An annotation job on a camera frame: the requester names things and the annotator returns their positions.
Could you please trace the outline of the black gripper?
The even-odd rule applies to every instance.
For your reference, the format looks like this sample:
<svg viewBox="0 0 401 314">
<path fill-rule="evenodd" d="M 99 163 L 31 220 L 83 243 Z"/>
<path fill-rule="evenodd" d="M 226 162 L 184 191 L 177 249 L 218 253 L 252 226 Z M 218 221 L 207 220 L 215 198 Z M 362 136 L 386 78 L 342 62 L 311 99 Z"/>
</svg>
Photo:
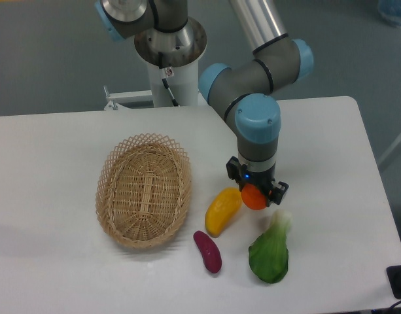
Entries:
<svg viewBox="0 0 401 314">
<path fill-rule="evenodd" d="M 275 182 L 276 157 L 254 162 L 243 156 L 232 156 L 226 163 L 228 178 L 236 182 L 241 192 L 247 184 L 255 186 L 261 193 L 268 193 L 266 205 L 280 205 L 285 198 L 289 185 Z"/>
</svg>

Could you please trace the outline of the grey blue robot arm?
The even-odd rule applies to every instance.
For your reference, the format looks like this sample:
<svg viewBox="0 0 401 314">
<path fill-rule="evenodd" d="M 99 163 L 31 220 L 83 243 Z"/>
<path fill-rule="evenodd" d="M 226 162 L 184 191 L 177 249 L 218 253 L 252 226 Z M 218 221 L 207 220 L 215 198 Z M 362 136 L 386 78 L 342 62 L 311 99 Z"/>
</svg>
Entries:
<svg viewBox="0 0 401 314">
<path fill-rule="evenodd" d="M 199 72 L 207 46 L 202 25 L 186 1 L 97 1 L 112 39 L 134 39 L 145 62 L 155 107 L 196 105 L 202 97 L 237 137 L 238 155 L 226 165 L 243 203 L 254 210 L 280 204 L 288 190 L 274 177 L 281 111 L 272 98 L 312 72 L 313 53 L 291 39 L 272 1 L 232 1 L 253 60 L 232 69 L 223 63 Z"/>
</svg>

